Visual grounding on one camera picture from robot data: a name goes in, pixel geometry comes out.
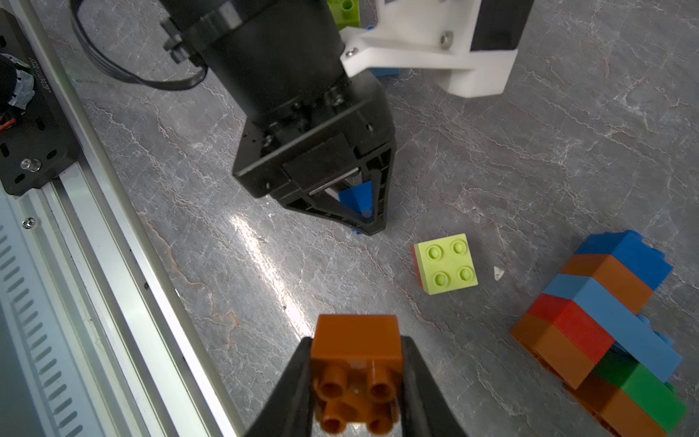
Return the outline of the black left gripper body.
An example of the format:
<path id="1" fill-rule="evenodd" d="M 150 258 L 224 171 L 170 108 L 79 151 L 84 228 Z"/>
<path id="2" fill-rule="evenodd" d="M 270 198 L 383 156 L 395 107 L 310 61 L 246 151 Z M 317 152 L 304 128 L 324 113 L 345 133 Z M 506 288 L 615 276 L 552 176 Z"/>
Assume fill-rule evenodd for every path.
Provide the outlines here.
<path id="1" fill-rule="evenodd" d="M 255 198 L 279 197 L 285 186 L 312 191 L 395 147 L 391 110 L 378 78 L 362 72 L 341 89 L 344 101 L 324 101 L 279 129 L 245 124 L 232 168 Z"/>

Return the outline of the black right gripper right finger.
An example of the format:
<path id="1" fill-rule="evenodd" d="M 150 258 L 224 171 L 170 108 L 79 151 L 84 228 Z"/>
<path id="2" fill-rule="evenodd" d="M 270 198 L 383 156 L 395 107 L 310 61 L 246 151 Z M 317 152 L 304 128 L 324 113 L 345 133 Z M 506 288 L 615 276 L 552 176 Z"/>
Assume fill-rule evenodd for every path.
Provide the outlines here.
<path id="1" fill-rule="evenodd" d="M 402 435 L 466 436 L 411 337 L 402 336 L 402 353 Z"/>

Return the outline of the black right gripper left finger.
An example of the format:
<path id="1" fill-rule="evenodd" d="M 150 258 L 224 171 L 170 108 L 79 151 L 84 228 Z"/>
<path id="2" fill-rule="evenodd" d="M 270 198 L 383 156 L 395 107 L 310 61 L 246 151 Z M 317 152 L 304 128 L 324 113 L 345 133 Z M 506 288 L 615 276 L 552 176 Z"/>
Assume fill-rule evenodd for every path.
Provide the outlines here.
<path id="1" fill-rule="evenodd" d="M 311 345 L 311 337 L 301 339 L 246 436 L 311 436 L 314 414 Z"/>

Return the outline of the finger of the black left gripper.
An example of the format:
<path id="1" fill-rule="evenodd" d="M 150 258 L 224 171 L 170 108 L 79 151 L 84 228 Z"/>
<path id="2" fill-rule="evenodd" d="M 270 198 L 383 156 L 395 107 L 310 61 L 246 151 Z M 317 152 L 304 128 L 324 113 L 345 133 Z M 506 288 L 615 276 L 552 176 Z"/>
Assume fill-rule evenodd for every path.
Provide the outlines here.
<path id="1" fill-rule="evenodd" d="M 299 189 L 278 189 L 273 191 L 272 198 L 285 209 L 340 223 L 356 233 L 372 236 L 384 231 L 384 229 L 360 229 L 362 216 L 342 205 L 339 196 L 334 198 L 326 191 L 311 196 Z"/>
<path id="2" fill-rule="evenodd" d="M 362 170 L 372 183 L 372 216 L 364 218 L 360 229 L 386 229 L 391 173 L 396 141 L 390 140 L 367 156 Z"/>

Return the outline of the orange lego brick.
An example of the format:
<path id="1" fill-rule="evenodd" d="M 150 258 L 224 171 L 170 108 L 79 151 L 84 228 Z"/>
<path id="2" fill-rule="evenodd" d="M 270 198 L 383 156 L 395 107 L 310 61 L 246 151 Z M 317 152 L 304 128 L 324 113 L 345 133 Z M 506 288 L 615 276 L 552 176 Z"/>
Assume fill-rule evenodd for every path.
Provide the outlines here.
<path id="1" fill-rule="evenodd" d="M 561 273 L 595 279 L 633 314 L 642 311 L 655 293 L 613 255 L 573 255 Z"/>
<path id="2" fill-rule="evenodd" d="M 544 369 L 577 389 L 595 364 L 556 326 L 529 313 L 511 328 L 511 335 Z"/>
<path id="3" fill-rule="evenodd" d="M 328 434 L 364 424 L 373 435 L 391 432 L 404 369 L 395 315 L 322 314 L 311 344 L 316 419 Z"/>

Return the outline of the light blue long lego brick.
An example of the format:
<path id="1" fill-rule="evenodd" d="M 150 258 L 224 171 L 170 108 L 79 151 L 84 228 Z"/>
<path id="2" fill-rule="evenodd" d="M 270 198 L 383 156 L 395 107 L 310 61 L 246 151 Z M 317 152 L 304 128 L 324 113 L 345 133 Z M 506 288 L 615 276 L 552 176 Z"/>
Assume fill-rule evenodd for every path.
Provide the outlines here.
<path id="1" fill-rule="evenodd" d="M 593 278 L 558 274 L 544 294 L 576 303 L 660 382 L 668 382 L 683 360 L 673 346 Z"/>

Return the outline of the light blue long brick studs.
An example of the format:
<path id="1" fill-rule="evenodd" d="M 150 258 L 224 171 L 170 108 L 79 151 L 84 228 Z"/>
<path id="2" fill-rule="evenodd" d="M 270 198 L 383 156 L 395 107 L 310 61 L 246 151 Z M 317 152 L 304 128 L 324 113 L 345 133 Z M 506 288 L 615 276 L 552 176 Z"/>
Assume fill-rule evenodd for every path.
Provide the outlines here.
<path id="1" fill-rule="evenodd" d="M 399 68 L 371 68 L 370 71 L 376 78 L 387 78 L 387 76 L 398 76 L 400 74 Z"/>

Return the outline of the lime green lego brick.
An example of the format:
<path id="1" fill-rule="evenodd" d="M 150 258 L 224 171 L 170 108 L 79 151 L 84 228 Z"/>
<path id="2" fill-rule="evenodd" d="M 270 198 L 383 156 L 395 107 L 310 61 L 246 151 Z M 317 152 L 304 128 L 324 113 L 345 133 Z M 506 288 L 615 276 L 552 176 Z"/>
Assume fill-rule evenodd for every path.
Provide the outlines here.
<path id="1" fill-rule="evenodd" d="M 361 27 L 359 0 L 328 0 L 327 5 L 339 30 L 345 27 Z"/>

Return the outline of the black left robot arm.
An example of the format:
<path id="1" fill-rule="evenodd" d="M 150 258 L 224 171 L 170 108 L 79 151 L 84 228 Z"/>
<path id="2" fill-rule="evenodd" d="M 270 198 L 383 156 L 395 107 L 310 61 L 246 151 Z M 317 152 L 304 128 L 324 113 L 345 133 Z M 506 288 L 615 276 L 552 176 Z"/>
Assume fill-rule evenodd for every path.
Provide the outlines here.
<path id="1" fill-rule="evenodd" d="M 323 1 L 167 1 L 164 45 L 198 73 L 149 81 L 184 91 L 215 75 L 246 114 L 232 168 L 254 198 L 371 236 L 386 227 L 396 138 L 369 71 L 350 76 Z"/>

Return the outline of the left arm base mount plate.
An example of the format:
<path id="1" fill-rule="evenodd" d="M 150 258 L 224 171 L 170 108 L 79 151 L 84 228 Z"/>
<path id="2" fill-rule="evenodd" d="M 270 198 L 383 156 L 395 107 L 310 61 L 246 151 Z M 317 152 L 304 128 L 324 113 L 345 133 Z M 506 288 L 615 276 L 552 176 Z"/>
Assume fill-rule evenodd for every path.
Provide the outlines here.
<path id="1" fill-rule="evenodd" d="M 78 161 L 82 150 L 33 47 L 1 10 L 1 184 L 20 197 Z"/>

